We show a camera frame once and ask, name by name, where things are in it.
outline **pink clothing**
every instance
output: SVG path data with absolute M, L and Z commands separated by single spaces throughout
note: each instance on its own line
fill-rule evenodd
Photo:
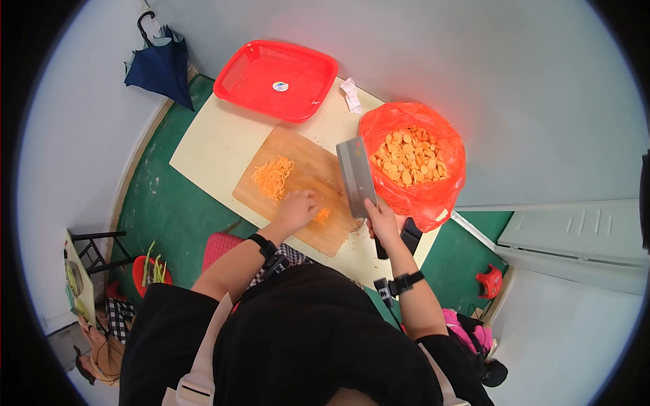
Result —
M 463 330 L 463 327 L 460 326 L 458 317 L 456 316 L 456 311 L 452 309 L 443 309 L 443 315 L 445 316 L 445 323 L 451 331 L 453 331 L 460 340 L 465 343 L 473 352 L 476 352 L 472 340 L 467 335 L 467 332 Z M 483 345 L 485 352 L 489 352 L 492 348 L 492 330 L 483 328 L 483 326 L 478 325 L 474 327 L 474 336 L 478 342 Z

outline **white apron strap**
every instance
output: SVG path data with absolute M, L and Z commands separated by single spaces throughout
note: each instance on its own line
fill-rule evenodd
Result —
M 422 343 L 418 344 L 422 352 L 426 355 L 426 358 L 429 360 L 431 367 L 434 369 L 435 377 L 438 378 L 438 383 L 440 384 L 440 390 L 443 393 L 443 406 L 471 406 L 468 401 L 458 399 L 454 388 L 451 387 L 449 379 L 447 379 L 445 373 L 440 369 L 440 366 L 434 360 L 434 358 L 429 354 L 429 351 L 426 350 Z
M 233 310 L 230 294 L 226 293 L 216 307 L 207 326 L 192 370 L 178 382 L 176 390 L 167 388 L 162 406 L 212 406 L 215 398 L 215 381 L 212 373 L 212 356 L 221 327 Z

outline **cabinet door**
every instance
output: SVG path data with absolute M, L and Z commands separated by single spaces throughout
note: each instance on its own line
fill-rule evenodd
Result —
M 595 262 L 646 266 L 637 199 L 515 212 L 498 244 Z

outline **white tissue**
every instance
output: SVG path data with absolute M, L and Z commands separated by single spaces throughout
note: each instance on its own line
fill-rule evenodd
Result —
M 345 101 L 348 102 L 348 108 L 351 113 L 361 114 L 361 102 L 357 97 L 357 86 L 351 77 L 347 81 L 341 83 L 341 89 L 345 92 Z

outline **cleaver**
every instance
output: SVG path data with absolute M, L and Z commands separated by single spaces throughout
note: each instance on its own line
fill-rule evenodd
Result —
M 352 217 L 367 218 L 368 211 L 363 202 L 368 198 L 377 206 L 377 195 L 374 191 L 363 139 L 357 137 L 337 144 L 336 155 L 339 157 L 345 196 L 348 198 Z M 388 259 L 388 254 L 377 236 L 374 237 L 374 243 L 377 249 L 377 258 Z

